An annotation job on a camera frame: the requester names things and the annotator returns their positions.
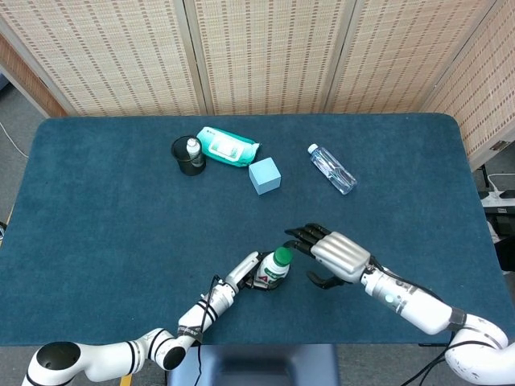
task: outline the cable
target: cable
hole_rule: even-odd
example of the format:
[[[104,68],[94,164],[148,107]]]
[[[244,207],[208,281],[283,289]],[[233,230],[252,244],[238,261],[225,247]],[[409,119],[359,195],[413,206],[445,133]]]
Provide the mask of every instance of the cable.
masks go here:
[[[200,324],[200,336],[204,332],[204,323],[206,321],[206,314],[208,313],[209,305],[211,304],[211,295],[212,289],[215,287],[217,281],[220,280],[218,275],[215,275],[211,279],[211,285],[209,286],[208,299],[206,300],[206,307],[204,308],[204,314],[202,315],[202,323]],[[197,359],[199,360],[199,375],[196,377],[195,386],[199,383],[200,377],[202,376],[202,359],[200,358],[200,348],[202,347],[202,342],[199,342],[199,350],[197,351]]]
[[[9,141],[10,141],[10,143],[12,143],[12,144],[13,144],[13,146],[16,148],[16,150],[17,150],[17,151],[18,151],[18,152],[19,152],[23,157],[25,157],[25,158],[29,158],[29,156],[28,156],[28,155],[26,155],[25,153],[23,153],[23,152],[19,149],[19,147],[18,147],[18,146],[16,146],[16,144],[15,144],[15,143],[14,143],[14,141],[13,141],[13,138],[11,138],[11,137],[10,137],[9,133],[7,133],[6,128],[5,128],[5,127],[3,127],[3,124],[2,124],[1,122],[0,122],[0,126],[2,127],[3,132],[6,134],[7,138],[8,138],[8,139],[9,139]]]
[[[502,176],[502,175],[515,175],[515,173],[494,173],[492,175],[487,175],[486,178],[488,180],[488,182],[490,183],[490,185],[493,186],[493,191],[495,191],[496,193],[499,193],[499,189],[497,189],[495,183],[492,182],[492,179],[490,177],[499,177],[499,176]]]
[[[426,370],[426,373],[424,374],[424,376],[420,380],[420,383],[418,384],[418,386],[422,386],[422,384],[424,383],[424,380],[426,380],[426,378],[429,375],[429,373],[431,372],[431,370],[433,370],[433,368],[435,368],[437,365],[441,364],[442,362],[445,362],[445,359],[440,359],[437,362],[434,362],[431,365],[431,367]]]
[[[434,366],[436,366],[438,364],[438,362],[443,358],[443,356],[445,355],[446,352],[448,352],[449,350],[451,350],[452,348],[456,348],[456,347],[459,347],[459,346],[464,346],[466,344],[479,344],[481,346],[488,346],[488,347],[491,347],[491,348],[494,348],[492,345],[488,344],[488,343],[485,343],[485,342],[481,342],[479,340],[466,340],[464,342],[460,342],[460,343],[457,343],[457,344],[453,344],[452,346],[447,346],[445,348],[445,350],[443,350],[442,352],[440,352],[436,358],[434,358],[433,360],[431,360],[426,366],[424,366],[422,368],[422,370],[420,370],[417,374],[415,374],[414,376],[412,376],[411,378],[409,378],[406,382],[404,382],[401,386],[407,386],[408,384],[410,384],[411,382],[413,382],[414,380],[416,380],[417,378],[419,378],[424,372],[426,371],[430,371]]]
[[[385,267],[383,267],[379,261],[377,261],[376,257],[374,256],[371,256],[370,257],[370,261],[372,262],[372,264],[374,264],[377,269],[379,269],[381,272],[383,272],[384,274],[392,277],[393,279],[395,280],[400,280],[400,281],[404,281],[405,283],[408,283],[410,285],[412,285],[413,287],[418,287],[420,288],[422,291],[428,293],[429,295],[431,295],[433,298],[437,298],[438,300],[440,300],[441,302],[443,302],[442,298],[440,296],[438,296],[437,294],[435,294],[433,291],[431,291],[430,289],[424,287],[423,285],[419,285],[417,283],[415,283],[414,281],[410,281],[410,280],[407,280],[405,279],[404,277],[400,277],[398,275],[396,275],[395,273],[393,272],[390,272],[389,270],[385,269]]]

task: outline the black cup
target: black cup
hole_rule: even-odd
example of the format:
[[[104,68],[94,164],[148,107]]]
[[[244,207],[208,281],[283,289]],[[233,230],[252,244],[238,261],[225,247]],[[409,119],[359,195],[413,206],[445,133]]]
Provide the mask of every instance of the black cup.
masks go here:
[[[187,140],[195,138],[199,142],[200,152],[196,157],[190,158],[190,154],[186,150]],[[180,171],[186,175],[198,175],[206,167],[205,156],[202,153],[202,143],[193,135],[185,135],[184,137],[177,138],[170,148],[171,155],[177,160]]]

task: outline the clear plastic bottle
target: clear plastic bottle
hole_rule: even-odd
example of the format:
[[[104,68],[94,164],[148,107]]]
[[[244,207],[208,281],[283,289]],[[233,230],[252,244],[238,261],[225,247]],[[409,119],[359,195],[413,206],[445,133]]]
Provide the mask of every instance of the clear plastic bottle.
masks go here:
[[[192,165],[200,167],[204,165],[204,159],[199,157],[200,154],[200,142],[198,139],[189,138],[186,143],[186,151],[192,160]]]
[[[307,148],[307,152],[311,154],[311,161],[342,195],[346,195],[357,185],[356,179],[325,147],[319,147],[314,143]]]

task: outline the woven wall panel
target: woven wall panel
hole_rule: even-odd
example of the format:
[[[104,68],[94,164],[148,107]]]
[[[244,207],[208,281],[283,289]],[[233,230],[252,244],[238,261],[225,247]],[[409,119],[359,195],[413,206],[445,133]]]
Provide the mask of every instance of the woven wall panel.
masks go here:
[[[515,122],[514,47],[515,1],[506,0],[424,108],[456,118],[469,157]]]
[[[0,64],[45,113],[50,117],[65,117],[67,115],[41,79],[23,62],[16,50],[1,35],[0,53]]]
[[[337,74],[334,113],[415,111],[490,0],[368,0]]]
[[[319,112],[345,3],[196,0],[215,113]]]
[[[171,1],[0,0],[81,115],[200,112]]]

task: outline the white cap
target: white cap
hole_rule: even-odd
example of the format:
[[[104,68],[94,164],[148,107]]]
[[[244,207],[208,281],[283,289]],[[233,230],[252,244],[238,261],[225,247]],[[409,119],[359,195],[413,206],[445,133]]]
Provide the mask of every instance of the white cap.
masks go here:
[[[191,157],[195,157],[200,152],[200,143],[195,138],[189,138],[186,144],[186,151]]]
[[[319,148],[319,146],[316,144],[316,143],[313,143],[312,145],[310,145],[308,148],[307,148],[307,152],[309,154],[313,153],[315,150],[317,150]]]

